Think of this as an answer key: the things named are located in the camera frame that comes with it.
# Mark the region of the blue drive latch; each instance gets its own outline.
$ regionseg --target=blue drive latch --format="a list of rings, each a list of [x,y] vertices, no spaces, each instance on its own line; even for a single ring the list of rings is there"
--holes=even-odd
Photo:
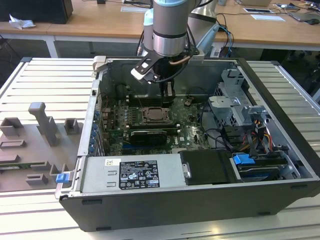
[[[255,164],[255,160],[249,157],[249,154],[237,154],[233,157],[236,165],[238,164]]]
[[[57,184],[67,184],[69,183],[70,173],[59,173],[56,176],[55,182]]]

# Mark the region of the sticker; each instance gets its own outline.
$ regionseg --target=sticker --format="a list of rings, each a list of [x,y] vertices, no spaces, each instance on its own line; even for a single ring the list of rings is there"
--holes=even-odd
[[[158,164],[156,160],[119,161],[119,164],[119,188],[121,190],[160,188]]]
[[[0,167],[0,170],[12,170],[12,169],[20,169],[18,166],[3,166]]]
[[[104,166],[119,166],[121,158],[106,158],[104,161]]]

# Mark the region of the desk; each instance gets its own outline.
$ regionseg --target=desk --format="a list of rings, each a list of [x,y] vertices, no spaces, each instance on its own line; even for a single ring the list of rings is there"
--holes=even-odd
[[[121,4],[72,0],[73,14],[67,24],[35,23],[32,29],[15,29],[0,22],[0,34],[8,39],[44,40],[52,58],[59,57],[55,41],[137,43],[143,30],[144,14],[121,12]],[[217,13],[246,13],[242,5],[228,0],[217,5]],[[319,25],[308,25],[281,14],[284,22],[254,20],[250,15],[225,15],[227,26],[234,35],[234,47],[320,51]],[[224,43],[226,35],[218,32],[215,41]]]

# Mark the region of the motherboard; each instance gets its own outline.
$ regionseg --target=motherboard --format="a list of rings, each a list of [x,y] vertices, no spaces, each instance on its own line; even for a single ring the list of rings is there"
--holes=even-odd
[[[175,154],[209,149],[201,130],[203,102],[176,97],[170,106],[143,99],[107,98],[102,108],[105,153],[109,156]]]

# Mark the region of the power supply label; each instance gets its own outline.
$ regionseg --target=power supply label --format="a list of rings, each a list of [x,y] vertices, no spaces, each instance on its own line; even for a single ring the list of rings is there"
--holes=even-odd
[[[119,188],[121,190],[160,188],[157,161],[120,162]]]

